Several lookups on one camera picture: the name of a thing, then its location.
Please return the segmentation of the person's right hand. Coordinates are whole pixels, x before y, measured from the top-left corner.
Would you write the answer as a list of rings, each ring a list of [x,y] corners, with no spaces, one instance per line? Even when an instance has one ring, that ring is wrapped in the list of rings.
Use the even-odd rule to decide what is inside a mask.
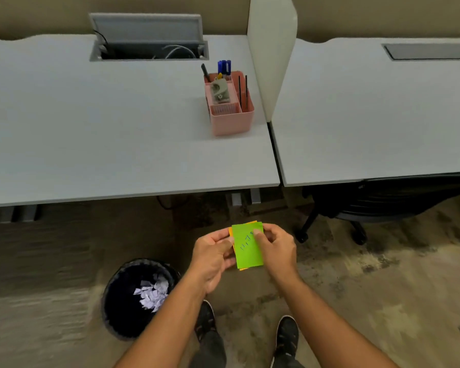
[[[267,252],[262,259],[270,277],[278,284],[298,278],[294,237],[270,223],[263,223],[263,232],[267,236]]]

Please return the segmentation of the person's left hand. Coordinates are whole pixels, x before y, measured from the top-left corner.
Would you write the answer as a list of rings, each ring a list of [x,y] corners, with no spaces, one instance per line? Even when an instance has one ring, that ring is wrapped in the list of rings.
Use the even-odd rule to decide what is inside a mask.
[[[211,253],[212,237],[223,239],[230,237],[228,228],[223,228],[198,238],[195,242],[187,276],[195,282],[204,295],[215,290],[222,274],[236,265],[233,255],[213,255]]]

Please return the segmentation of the green sticky note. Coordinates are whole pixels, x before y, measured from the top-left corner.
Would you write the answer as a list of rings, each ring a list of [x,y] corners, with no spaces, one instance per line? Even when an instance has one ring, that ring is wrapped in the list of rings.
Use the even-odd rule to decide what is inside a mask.
[[[234,253],[237,268],[263,266],[263,259],[252,233],[254,229],[263,231],[262,222],[233,225]]]

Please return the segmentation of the orange sticky note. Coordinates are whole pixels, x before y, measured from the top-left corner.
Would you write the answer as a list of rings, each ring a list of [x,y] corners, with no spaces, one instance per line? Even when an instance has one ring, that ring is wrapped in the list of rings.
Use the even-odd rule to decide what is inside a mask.
[[[253,223],[256,223],[256,222],[257,222],[257,221],[254,220],[254,221],[251,221],[251,222],[246,222],[245,224],[246,224],[246,225],[247,225],[247,224],[253,224]],[[233,225],[230,226],[230,227],[228,228],[228,231],[229,231],[230,237],[233,237]],[[249,269],[249,267],[246,267],[246,268],[243,268],[243,267],[240,268],[240,267],[239,267],[238,269],[239,269],[239,271],[245,271],[245,270]]]

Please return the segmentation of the person's right forearm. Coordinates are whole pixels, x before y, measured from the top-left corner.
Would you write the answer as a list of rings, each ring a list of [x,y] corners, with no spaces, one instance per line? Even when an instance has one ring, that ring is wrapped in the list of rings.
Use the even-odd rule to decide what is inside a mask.
[[[296,271],[274,277],[321,368],[399,368],[313,291]]]

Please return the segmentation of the person's left forearm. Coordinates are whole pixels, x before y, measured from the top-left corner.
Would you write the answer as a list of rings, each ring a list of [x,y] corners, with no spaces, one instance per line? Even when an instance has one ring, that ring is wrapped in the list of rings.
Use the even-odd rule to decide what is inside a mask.
[[[205,295],[202,274],[188,271],[113,368],[178,368]]]

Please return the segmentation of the grey desk leg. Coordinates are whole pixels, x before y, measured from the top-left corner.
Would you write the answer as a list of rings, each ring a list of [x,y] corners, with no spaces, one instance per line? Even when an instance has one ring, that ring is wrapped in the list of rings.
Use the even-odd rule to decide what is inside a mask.
[[[262,203],[260,188],[250,188],[232,191],[230,193],[230,199],[232,206],[243,206]]]
[[[37,221],[40,216],[39,204],[4,206],[0,208],[0,224],[30,223]]]

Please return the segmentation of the person's left shoe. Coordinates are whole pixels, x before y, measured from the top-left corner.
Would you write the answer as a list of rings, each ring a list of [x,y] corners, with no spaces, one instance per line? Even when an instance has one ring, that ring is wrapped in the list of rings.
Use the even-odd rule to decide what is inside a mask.
[[[201,304],[194,331],[198,342],[202,342],[203,338],[209,332],[217,332],[214,311],[206,299]]]

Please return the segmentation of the person's shoe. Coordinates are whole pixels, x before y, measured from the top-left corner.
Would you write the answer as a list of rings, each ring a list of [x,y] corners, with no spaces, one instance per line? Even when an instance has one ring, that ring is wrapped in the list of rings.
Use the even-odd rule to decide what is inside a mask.
[[[206,299],[201,304],[194,331],[198,342],[202,342],[203,338],[209,332],[217,332],[214,311]]]
[[[290,315],[282,316],[277,326],[274,358],[282,356],[295,358],[299,335],[300,332],[295,319]]]

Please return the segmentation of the pile of torn paper scraps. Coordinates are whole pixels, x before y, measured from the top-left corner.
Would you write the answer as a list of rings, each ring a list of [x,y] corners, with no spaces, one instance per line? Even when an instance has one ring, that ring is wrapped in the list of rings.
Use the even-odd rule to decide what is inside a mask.
[[[140,298],[143,309],[156,313],[169,295],[169,282],[163,275],[155,274],[152,281],[142,280],[133,295]]]

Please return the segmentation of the person's right shoe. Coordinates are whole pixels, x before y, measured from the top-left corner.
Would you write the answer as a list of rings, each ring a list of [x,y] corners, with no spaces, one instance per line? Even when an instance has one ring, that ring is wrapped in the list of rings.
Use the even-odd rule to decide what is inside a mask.
[[[299,335],[300,332],[295,319],[290,315],[282,316],[277,326],[274,358],[282,356],[295,358]]]

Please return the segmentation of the black waste bin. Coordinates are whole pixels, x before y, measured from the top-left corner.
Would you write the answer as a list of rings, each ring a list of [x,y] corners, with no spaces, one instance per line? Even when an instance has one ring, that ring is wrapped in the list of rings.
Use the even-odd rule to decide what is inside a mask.
[[[137,339],[156,313],[145,310],[139,297],[133,293],[142,280],[152,281],[155,274],[163,275],[169,282],[169,293],[178,284],[181,274],[170,264],[135,259],[123,264],[109,280],[101,299],[101,316],[106,329],[123,341]]]

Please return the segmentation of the black office chair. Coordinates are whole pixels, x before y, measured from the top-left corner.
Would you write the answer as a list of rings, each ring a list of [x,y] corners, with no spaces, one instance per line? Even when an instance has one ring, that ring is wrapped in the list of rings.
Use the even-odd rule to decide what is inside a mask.
[[[367,242],[362,223],[383,223],[417,216],[437,204],[460,196],[460,173],[363,179],[356,182],[310,185],[302,196],[312,197],[314,206],[303,226],[294,232],[298,242],[321,215],[351,223],[351,238]]]

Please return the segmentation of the pink desk organizer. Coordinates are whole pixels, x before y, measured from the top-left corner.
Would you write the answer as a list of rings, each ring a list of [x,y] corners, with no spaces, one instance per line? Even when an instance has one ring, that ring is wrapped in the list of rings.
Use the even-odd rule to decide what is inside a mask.
[[[241,105],[238,101],[238,75],[241,77]],[[211,130],[214,136],[229,136],[250,131],[254,118],[255,108],[248,90],[248,112],[245,112],[245,75],[242,71],[231,73],[227,81],[230,103],[215,105],[210,92],[210,83],[205,84],[205,95],[209,109]]]

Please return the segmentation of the beige tape dispenser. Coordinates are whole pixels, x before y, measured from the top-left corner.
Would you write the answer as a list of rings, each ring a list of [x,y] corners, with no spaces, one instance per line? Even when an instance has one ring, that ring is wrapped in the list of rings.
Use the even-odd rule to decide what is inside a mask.
[[[227,80],[223,77],[216,78],[210,83],[210,92],[215,105],[230,103]]]

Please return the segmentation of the white desk divider panel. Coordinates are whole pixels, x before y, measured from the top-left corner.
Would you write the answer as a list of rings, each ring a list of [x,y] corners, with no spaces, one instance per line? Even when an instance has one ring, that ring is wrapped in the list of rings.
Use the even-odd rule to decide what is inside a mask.
[[[297,30],[298,16],[292,0],[250,0],[247,39],[268,123],[288,69]]]

